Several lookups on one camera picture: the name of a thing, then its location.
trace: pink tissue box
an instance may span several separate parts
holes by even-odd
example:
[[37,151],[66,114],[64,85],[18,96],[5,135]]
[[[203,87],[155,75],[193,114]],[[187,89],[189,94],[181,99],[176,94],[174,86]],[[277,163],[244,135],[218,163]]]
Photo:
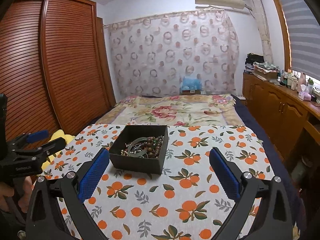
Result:
[[299,92],[299,98],[304,100],[304,101],[310,101],[311,100],[311,95],[308,94],[307,92],[300,91]]

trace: floral blanket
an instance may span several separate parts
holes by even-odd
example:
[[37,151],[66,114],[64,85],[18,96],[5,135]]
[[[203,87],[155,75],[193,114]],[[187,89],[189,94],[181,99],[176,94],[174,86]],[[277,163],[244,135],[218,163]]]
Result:
[[163,98],[127,97],[97,123],[157,125],[244,125],[233,97],[192,95]]

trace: navy blue bedsheet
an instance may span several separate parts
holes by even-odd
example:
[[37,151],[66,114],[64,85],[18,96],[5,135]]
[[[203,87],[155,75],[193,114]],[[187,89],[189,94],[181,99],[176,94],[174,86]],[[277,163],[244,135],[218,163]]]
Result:
[[241,103],[241,100],[236,96],[233,96],[236,100],[235,110],[239,117],[242,119],[246,127],[249,127],[257,137],[263,141],[263,148],[269,159],[273,172],[276,176],[279,176],[284,184],[287,196],[289,199],[289,205],[292,215],[293,225],[297,222],[298,228],[303,232],[306,228],[305,210],[302,200],[299,197],[297,189],[293,186],[290,175],[278,153],[275,151],[273,144],[271,143],[268,135],[264,129],[258,124],[255,118],[250,114],[248,108]]

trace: person's hand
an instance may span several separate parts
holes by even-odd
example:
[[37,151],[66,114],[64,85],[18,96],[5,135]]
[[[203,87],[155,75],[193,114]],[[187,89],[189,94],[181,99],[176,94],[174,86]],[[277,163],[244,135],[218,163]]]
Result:
[[[18,201],[18,205],[22,212],[27,213],[30,197],[32,194],[32,181],[30,177],[26,177],[23,182],[24,195]],[[12,197],[14,195],[14,190],[12,187],[8,186],[4,182],[0,182],[0,209],[9,212],[9,207],[4,197]]]

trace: blue gripper pad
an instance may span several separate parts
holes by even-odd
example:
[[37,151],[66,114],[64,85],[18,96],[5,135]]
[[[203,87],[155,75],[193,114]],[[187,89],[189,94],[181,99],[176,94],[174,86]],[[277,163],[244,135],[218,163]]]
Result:
[[78,199],[83,203],[86,199],[91,198],[98,182],[104,171],[109,165],[110,158],[107,149],[100,152],[99,156],[91,164],[91,167],[79,183]]
[[210,151],[209,162],[226,192],[227,197],[238,202],[238,200],[240,200],[240,184],[226,162],[214,148]]
[[48,130],[43,130],[39,132],[35,132],[32,134],[29,134],[27,137],[27,143],[34,143],[37,141],[41,141],[43,139],[46,139],[49,137],[49,131]]

